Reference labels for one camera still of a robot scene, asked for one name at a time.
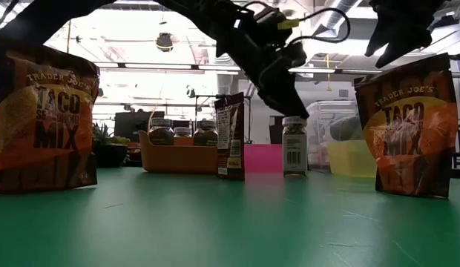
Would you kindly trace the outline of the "smooth silver ventilation duct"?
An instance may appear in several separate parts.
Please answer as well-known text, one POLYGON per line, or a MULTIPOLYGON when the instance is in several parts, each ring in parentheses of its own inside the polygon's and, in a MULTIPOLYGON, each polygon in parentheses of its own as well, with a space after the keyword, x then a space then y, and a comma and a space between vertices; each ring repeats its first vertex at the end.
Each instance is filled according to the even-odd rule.
POLYGON ((343 11, 351 23, 351 31, 342 15, 325 12, 310 20, 307 33, 324 39, 347 40, 341 43, 326 43, 306 40, 305 49, 308 59, 306 66, 342 67, 353 56, 363 56, 369 41, 369 32, 375 16, 368 0, 322 0, 324 7, 333 7, 343 11))

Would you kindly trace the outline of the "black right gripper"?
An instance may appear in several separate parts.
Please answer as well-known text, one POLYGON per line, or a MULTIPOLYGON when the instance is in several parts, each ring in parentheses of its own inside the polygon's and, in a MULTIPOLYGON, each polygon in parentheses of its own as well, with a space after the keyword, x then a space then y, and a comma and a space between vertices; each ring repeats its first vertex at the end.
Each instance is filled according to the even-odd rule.
POLYGON ((378 22, 369 40, 365 56, 370 57, 387 45, 375 63, 382 68, 407 53, 432 42, 430 31, 391 31, 411 27, 427 29, 434 20, 434 13, 444 0, 370 0, 369 5, 377 13, 378 22))

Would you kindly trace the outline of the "taco seasoning mix pouch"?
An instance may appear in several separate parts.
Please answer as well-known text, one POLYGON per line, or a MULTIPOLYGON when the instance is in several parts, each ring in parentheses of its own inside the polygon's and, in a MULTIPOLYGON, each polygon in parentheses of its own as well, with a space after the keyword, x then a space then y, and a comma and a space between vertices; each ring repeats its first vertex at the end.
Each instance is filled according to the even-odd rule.
POLYGON ((0 194, 97 183, 99 68, 51 47, 0 40, 0 194))
POLYGON ((361 128, 377 162, 375 188, 449 195, 458 108, 448 54, 354 81, 361 128))

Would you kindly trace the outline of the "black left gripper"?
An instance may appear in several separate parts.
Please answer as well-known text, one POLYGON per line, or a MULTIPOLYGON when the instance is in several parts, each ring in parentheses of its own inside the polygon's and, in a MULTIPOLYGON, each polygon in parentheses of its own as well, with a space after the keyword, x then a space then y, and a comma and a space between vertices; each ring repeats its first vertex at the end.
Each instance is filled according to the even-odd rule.
POLYGON ((309 114, 295 89, 295 75, 287 70, 306 61, 303 45, 286 44, 291 30, 276 24, 240 22, 217 31, 217 55, 228 54, 248 75, 260 75, 258 96, 284 116, 307 119, 309 114))

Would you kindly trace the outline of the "small white-lidded spice jar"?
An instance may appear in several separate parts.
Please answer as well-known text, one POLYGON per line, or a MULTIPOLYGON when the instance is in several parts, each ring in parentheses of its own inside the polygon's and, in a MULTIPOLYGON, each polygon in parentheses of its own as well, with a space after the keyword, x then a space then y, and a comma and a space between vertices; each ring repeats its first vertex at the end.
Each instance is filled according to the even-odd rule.
POLYGON ((174 129, 174 145, 176 146, 192 146, 194 139, 192 129, 186 127, 176 127, 174 129))

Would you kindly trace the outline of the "black monitor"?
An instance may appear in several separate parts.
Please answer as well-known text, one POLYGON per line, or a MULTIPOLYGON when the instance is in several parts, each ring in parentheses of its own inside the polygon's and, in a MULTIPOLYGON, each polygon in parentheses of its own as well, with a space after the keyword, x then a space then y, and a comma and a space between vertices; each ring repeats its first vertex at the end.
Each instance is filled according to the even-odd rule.
POLYGON ((163 118, 164 111, 145 112, 142 110, 136 112, 115 113, 114 135, 125 137, 132 142, 139 141, 138 131, 148 130, 149 117, 163 118))

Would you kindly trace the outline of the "bagel seasoning jar white label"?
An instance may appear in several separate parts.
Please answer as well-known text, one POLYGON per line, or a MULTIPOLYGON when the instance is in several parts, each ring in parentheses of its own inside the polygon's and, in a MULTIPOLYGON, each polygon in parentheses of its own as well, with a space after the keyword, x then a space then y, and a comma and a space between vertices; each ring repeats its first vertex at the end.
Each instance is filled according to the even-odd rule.
POLYGON ((173 145, 174 131, 173 122, 170 119, 153 118, 148 137, 153 145, 173 145))

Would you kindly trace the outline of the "orange plastic bin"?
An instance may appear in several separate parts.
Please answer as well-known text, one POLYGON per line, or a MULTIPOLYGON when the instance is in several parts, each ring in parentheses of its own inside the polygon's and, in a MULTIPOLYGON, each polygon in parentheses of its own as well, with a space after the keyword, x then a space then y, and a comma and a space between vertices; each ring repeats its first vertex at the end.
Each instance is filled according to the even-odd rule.
POLYGON ((206 146, 153 145, 146 132, 139 131, 142 167, 150 173, 217 173, 217 148, 206 146))

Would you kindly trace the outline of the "spice jar with barcode label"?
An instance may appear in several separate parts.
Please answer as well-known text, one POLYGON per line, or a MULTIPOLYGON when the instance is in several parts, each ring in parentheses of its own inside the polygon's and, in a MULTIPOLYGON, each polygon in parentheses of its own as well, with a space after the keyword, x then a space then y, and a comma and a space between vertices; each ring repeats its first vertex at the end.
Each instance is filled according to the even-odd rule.
POLYGON ((300 117, 283 118, 283 175, 305 177, 308 170, 306 120, 300 117))

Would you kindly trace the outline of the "pink plastic bin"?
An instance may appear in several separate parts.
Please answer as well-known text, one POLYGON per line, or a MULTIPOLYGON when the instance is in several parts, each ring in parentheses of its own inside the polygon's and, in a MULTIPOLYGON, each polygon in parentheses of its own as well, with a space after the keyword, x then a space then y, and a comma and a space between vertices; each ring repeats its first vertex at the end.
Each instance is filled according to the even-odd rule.
POLYGON ((244 152, 246 173, 281 173, 283 171, 281 144, 246 144, 244 152))

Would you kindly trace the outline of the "dark green spice jar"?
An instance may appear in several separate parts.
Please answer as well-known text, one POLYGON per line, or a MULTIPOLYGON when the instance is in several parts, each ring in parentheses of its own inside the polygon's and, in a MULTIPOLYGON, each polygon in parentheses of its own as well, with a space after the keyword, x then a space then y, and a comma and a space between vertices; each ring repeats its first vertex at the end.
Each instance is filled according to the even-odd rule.
POLYGON ((217 125, 212 120, 200 120, 194 132, 194 146, 215 147, 218 141, 217 125))

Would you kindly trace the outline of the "silver ribbed ventilation duct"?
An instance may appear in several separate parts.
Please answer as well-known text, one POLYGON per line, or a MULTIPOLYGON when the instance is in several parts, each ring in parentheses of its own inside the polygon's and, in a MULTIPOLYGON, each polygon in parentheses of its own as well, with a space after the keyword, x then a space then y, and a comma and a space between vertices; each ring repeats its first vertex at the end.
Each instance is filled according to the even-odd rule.
POLYGON ((213 59, 213 65, 218 66, 217 94, 233 95, 238 93, 239 68, 231 57, 224 53, 222 56, 213 59))

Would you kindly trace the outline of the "yellow hanging pendant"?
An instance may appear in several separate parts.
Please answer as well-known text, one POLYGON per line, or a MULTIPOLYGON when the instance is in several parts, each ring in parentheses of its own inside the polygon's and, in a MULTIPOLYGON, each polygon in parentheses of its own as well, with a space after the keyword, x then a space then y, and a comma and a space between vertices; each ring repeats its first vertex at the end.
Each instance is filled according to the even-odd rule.
MULTIPOLYGON (((325 60, 326 60, 326 68, 330 70, 329 54, 326 55, 325 60)), ((326 87, 327 91, 332 91, 331 86, 330 86, 330 82, 331 82, 330 78, 331 78, 330 73, 327 73, 327 87, 326 87)))

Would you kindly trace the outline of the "narrow dark snack pouch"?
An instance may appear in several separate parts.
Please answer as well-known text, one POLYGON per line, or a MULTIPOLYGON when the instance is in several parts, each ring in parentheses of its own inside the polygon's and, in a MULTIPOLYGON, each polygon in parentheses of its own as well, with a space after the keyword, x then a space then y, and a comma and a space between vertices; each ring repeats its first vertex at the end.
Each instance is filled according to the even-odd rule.
POLYGON ((214 105, 217 119, 217 176, 245 180, 244 94, 224 95, 214 105))

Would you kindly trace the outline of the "overhead light bar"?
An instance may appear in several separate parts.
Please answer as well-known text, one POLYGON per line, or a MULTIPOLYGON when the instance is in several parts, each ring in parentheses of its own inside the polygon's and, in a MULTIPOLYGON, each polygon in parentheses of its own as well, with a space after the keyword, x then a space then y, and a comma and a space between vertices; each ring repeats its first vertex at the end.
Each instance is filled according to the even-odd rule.
MULTIPOLYGON (((179 65, 179 64, 148 64, 148 63, 122 63, 122 62, 95 62, 95 65, 104 69, 130 69, 130 70, 210 70, 210 71, 241 71, 236 65, 179 65)), ((340 74, 340 75, 375 75, 381 70, 342 69, 327 67, 297 67, 289 69, 291 73, 311 74, 340 74)))

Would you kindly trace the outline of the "yellow plastic bin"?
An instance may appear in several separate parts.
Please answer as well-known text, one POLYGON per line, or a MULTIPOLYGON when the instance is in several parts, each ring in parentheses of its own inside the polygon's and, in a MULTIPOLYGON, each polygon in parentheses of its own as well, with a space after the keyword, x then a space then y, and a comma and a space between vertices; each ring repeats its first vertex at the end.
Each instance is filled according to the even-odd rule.
POLYGON ((331 142, 327 150, 332 174, 375 178, 377 163, 364 140, 331 142))

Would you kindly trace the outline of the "clear plastic storage container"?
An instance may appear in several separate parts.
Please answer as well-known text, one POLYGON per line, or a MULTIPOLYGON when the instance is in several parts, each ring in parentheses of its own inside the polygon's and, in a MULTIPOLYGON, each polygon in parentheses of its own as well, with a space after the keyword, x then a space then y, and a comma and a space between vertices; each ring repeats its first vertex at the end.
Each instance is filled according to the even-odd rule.
POLYGON ((306 126, 309 169, 330 172, 327 144, 340 141, 331 137, 329 127, 342 117, 357 116, 357 104, 349 100, 319 101, 310 104, 307 111, 309 112, 306 126))

